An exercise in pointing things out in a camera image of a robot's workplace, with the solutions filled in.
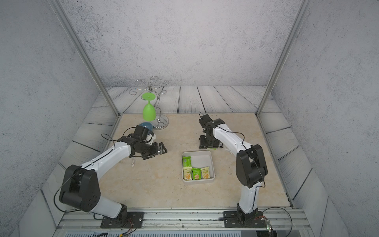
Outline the white plastic storage box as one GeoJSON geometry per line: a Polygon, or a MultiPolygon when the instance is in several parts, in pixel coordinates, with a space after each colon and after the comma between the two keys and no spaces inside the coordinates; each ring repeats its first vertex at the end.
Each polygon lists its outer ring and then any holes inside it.
{"type": "Polygon", "coordinates": [[[186,181],[183,178],[183,170],[182,170],[182,180],[185,184],[203,184],[203,183],[212,183],[214,181],[215,174],[214,174],[212,155],[210,151],[184,152],[182,153],[182,157],[191,157],[192,168],[203,168],[203,167],[208,166],[210,169],[210,177],[211,177],[210,179],[201,179],[201,180],[192,179],[192,180],[186,181]]]}

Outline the beige cookie packet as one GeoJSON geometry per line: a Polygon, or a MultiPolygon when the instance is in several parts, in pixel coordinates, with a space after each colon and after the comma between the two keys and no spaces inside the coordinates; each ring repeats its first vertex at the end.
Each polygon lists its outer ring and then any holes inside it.
{"type": "Polygon", "coordinates": [[[201,179],[210,179],[210,169],[209,167],[203,167],[200,169],[201,171],[201,179]]]}

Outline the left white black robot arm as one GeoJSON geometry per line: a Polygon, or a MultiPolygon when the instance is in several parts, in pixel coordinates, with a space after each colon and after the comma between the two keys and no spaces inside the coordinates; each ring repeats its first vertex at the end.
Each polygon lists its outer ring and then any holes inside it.
{"type": "Polygon", "coordinates": [[[125,158],[140,157],[143,160],[167,153],[162,142],[155,142],[156,135],[148,128],[137,125],[134,132],[113,140],[104,153],[79,166],[69,166],[63,183],[55,194],[62,204],[102,215],[106,218],[125,218],[127,207],[101,195],[99,181],[115,165],[125,158]]]}

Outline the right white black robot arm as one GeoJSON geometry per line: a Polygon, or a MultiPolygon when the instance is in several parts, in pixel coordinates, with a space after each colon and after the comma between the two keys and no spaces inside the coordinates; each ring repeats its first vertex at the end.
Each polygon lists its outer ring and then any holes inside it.
{"type": "Polygon", "coordinates": [[[237,217],[243,225],[252,223],[262,215],[258,210],[259,190],[266,187],[268,168],[263,149],[245,141],[241,132],[231,131],[222,119],[211,119],[199,112],[199,123],[203,135],[199,138],[200,149],[225,147],[236,158],[236,176],[242,184],[237,217]]]}

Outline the blue ceramic bowl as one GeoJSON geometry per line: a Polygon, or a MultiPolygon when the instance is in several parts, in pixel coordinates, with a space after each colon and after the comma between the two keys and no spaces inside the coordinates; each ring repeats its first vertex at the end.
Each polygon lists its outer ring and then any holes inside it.
{"type": "Polygon", "coordinates": [[[143,123],[139,124],[139,126],[145,127],[147,129],[149,129],[150,131],[153,131],[153,128],[154,128],[150,122],[143,122],[143,123]]]}

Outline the tall green cookie packet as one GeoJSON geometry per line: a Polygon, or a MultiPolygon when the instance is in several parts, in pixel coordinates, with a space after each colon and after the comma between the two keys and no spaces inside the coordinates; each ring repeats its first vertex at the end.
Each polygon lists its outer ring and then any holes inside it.
{"type": "Polygon", "coordinates": [[[183,167],[192,167],[191,157],[182,157],[183,167]]]}

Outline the green cookie packet front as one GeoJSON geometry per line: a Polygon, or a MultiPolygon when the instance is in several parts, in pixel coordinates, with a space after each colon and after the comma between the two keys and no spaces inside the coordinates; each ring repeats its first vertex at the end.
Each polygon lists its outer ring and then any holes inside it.
{"type": "Polygon", "coordinates": [[[193,180],[201,180],[201,169],[200,168],[192,168],[192,176],[193,180]]]}

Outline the green plastic wine glass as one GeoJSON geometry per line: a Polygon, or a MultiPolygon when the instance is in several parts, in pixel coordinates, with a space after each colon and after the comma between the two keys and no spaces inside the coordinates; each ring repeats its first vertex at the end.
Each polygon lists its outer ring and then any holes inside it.
{"type": "Polygon", "coordinates": [[[142,99],[147,101],[147,104],[143,108],[143,119],[145,121],[150,122],[156,119],[156,109],[151,104],[151,101],[155,100],[155,98],[156,98],[155,94],[151,92],[144,93],[142,95],[142,99]]]}

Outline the yellow cookie packet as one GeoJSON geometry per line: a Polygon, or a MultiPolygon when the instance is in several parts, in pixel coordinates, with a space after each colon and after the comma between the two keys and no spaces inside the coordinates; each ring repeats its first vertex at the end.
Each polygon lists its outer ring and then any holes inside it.
{"type": "Polygon", "coordinates": [[[192,167],[183,167],[183,178],[186,181],[192,180],[192,167]]]}

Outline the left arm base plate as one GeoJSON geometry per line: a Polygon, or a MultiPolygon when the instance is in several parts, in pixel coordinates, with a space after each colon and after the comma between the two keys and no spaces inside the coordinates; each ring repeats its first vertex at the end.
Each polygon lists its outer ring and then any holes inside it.
{"type": "Polygon", "coordinates": [[[101,229],[140,229],[142,228],[145,212],[122,212],[116,218],[104,217],[101,229]]]}

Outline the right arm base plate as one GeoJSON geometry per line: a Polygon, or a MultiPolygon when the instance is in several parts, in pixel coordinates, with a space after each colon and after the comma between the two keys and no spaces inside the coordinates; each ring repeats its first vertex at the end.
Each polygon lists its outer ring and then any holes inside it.
{"type": "Polygon", "coordinates": [[[265,228],[266,220],[263,213],[255,210],[249,214],[240,211],[224,211],[219,221],[224,222],[226,228],[265,228]]]}

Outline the aluminium front rail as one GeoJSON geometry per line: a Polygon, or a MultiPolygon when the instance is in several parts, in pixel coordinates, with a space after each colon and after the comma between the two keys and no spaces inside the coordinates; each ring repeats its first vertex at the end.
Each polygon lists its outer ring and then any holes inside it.
{"type": "Polygon", "coordinates": [[[65,214],[55,237],[312,237],[301,209],[264,208],[259,225],[246,227],[232,218],[231,208],[132,208],[125,227],[101,228],[98,217],[65,214]]]}

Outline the left aluminium frame post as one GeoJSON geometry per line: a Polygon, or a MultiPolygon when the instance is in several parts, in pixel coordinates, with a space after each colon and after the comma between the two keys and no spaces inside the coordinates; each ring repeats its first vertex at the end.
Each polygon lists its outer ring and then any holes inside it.
{"type": "Polygon", "coordinates": [[[105,101],[110,106],[111,110],[115,114],[117,118],[120,117],[120,112],[115,106],[113,99],[109,95],[108,91],[106,90],[104,83],[102,82],[98,72],[96,71],[92,61],[90,60],[82,42],[80,41],[77,33],[75,32],[68,16],[66,15],[60,1],[58,0],[49,0],[48,1],[50,6],[52,7],[54,13],[56,14],[59,22],[61,23],[63,29],[65,30],[66,34],[70,38],[71,42],[73,43],[74,47],[76,48],[81,60],[83,61],[84,65],[86,66],[87,70],[89,71],[92,79],[96,83],[97,87],[99,88],[101,94],[103,95],[105,101]]]}

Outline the aluminium frame post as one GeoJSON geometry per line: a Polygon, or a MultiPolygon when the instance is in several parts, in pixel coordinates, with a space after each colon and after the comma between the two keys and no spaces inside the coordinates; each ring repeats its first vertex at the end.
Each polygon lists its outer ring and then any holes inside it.
{"type": "Polygon", "coordinates": [[[92,79],[96,83],[97,87],[99,88],[101,94],[103,95],[105,101],[110,106],[111,110],[115,114],[117,118],[120,117],[120,112],[115,106],[113,99],[109,95],[108,91],[106,90],[104,83],[102,82],[98,72],[96,71],[92,61],[90,60],[82,42],[80,41],[77,33],[75,32],[68,16],[66,15],[60,1],[58,0],[49,0],[48,1],[50,6],[52,7],[54,13],[56,14],[59,22],[61,23],[63,29],[65,30],[66,34],[70,38],[71,42],[73,43],[74,47],[76,48],[81,60],[83,61],[84,65],[86,66],[87,70],[89,71],[92,79]]]}
{"type": "Polygon", "coordinates": [[[278,78],[279,78],[279,75],[280,75],[280,72],[285,64],[285,61],[289,55],[289,52],[291,50],[291,47],[292,47],[292,44],[294,43],[298,33],[299,33],[299,30],[300,30],[300,27],[302,25],[302,22],[306,16],[306,13],[310,7],[310,4],[311,4],[311,1],[310,0],[303,0],[301,5],[300,5],[300,8],[299,8],[299,11],[297,13],[297,16],[294,20],[294,23],[291,27],[291,30],[288,34],[288,37],[286,39],[286,42],[285,42],[285,45],[281,51],[281,54],[278,58],[278,61],[276,63],[276,66],[274,67],[274,70],[271,74],[271,77],[266,85],[266,89],[265,89],[265,92],[263,94],[263,97],[261,99],[261,102],[258,106],[258,110],[256,112],[256,117],[259,118],[261,113],[263,112],[263,109],[268,101],[268,98],[269,98],[269,95],[271,94],[278,78]]]}

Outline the right aluminium frame post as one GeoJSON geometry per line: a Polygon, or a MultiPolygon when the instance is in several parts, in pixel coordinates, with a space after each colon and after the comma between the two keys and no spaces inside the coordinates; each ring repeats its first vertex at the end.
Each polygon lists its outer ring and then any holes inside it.
{"type": "Polygon", "coordinates": [[[274,67],[274,70],[271,74],[271,77],[266,85],[266,89],[265,89],[265,92],[263,94],[263,97],[261,99],[261,102],[258,106],[258,110],[256,112],[256,117],[259,118],[261,113],[263,112],[263,109],[268,101],[268,98],[269,98],[269,95],[271,94],[278,78],[279,78],[279,75],[280,75],[280,72],[285,64],[285,61],[289,55],[289,52],[291,50],[291,47],[292,47],[292,44],[294,43],[298,33],[299,33],[299,30],[300,30],[300,27],[302,25],[302,22],[306,16],[306,13],[310,7],[310,4],[311,4],[311,1],[310,0],[303,0],[301,5],[300,5],[300,8],[299,8],[299,11],[297,13],[297,16],[294,20],[294,23],[291,27],[291,30],[288,34],[288,37],[286,39],[286,42],[285,42],[285,45],[281,51],[281,54],[278,58],[278,61],[276,63],[276,66],[274,67]]]}

